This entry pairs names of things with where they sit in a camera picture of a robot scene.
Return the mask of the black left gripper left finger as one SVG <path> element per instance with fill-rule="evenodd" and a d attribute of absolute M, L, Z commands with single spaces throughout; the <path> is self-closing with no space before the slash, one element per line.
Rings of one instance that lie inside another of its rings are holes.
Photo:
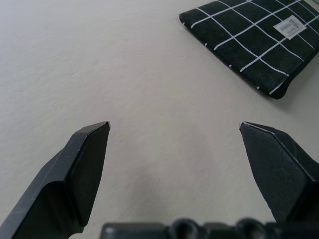
<path fill-rule="evenodd" d="M 100 185 L 110 124 L 75 132 L 38 172 L 0 227 L 2 239 L 68 239 L 87 226 Z"/>

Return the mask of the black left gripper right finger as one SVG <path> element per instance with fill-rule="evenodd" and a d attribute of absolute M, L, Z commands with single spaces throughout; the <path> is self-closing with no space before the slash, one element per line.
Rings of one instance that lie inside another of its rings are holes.
<path fill-rule="evenodd" d="M 319 220 L 319 164 L 287 133 L 251 122 L 241 132 L 254 180 L 277 222 Z"/>

